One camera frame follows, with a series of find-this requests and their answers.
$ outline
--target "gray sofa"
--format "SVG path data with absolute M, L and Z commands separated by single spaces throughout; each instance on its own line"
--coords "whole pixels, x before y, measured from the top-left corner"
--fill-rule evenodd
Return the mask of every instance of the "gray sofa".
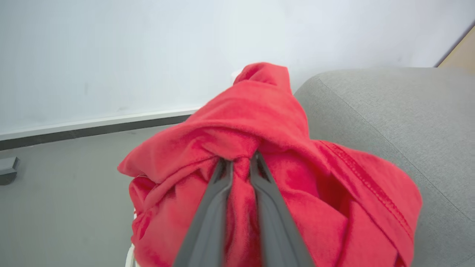
M 414 267 L 475 266 L 474 92 L 475 76 L 393 68 L 318 74 L 295 93 L 313 139 L 391 161 L 418 185 Z

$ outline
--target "red garment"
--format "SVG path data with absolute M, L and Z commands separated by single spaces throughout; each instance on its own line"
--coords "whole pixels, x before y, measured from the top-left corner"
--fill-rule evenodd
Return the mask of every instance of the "red garment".
M 132 243 L 142 267 L 171 266 L 223 157 L 234 161 L 225 240 L 228 267 L 261 265 L 249 159 L 259 150 L 318 267 L 409 266 L 422 205 L 392 163 L 310 140 L 285 67 L 247 66 L 186 122 L 135 148 L 118 170 L 135 177 Z

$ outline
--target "white baseboard trim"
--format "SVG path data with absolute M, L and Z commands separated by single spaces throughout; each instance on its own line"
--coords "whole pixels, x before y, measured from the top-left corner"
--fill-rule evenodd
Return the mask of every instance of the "white baseboard trim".
M 122 116 L 115 116 L 115 117 L 108 117 L 108 118 L 70 122 L 70 123 L 63 123 L 63 124 L 45 125 L 45 126 L 28 128 L 28 129 L 20 129 L 20 130 L 15 130 L 11 132 L 0 133 L 0 141 L 35 136 L 35 135 L 42 135 L 42 134 L 48 134 L 48 133 L 52 134 L 52 133 L 66 132 L 66 131 L 72 131 L 72 130 L 78 130 L 78 129 L 113 125 L 113 124 L 123 124 L 123 123 L 148 121 L 148 120 L 161 119 L 161 118 L 177 117 L 177 116 L 183 116 L 183 115 L 191 115 L 195 113 L 198 109 L 199 107 L 194 107 L 194 108 L 189 108 L 189 109 L 158 111 L 158 112 L 147 112 L 147 113 L 139 113 L 139 114 L 132 114 L 132 115 L 122 115 Z

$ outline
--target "gray floor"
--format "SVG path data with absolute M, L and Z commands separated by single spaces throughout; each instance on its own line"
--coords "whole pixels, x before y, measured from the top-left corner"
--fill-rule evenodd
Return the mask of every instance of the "gray floor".
M 132 234 L 130 177 L 116 167 L 160 126 L 0 151 L 20 158 L 0 186 L 0 266 L 117 267 Z

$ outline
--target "red fabric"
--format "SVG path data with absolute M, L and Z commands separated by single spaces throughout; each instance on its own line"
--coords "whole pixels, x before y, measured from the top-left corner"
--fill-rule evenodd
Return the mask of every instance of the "red fabric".
M 247 66 L 186 122 L 119 165 L 135 177 L 132 243 L 142 267 L 171 266 L 219 157 L 232 160 L 228 267 L 261 265 L 249 159 L 259 150 L 318 267 L 409 266 L 422 205 L 412 180 L 376 156 L 310 140 L 285 67 Z

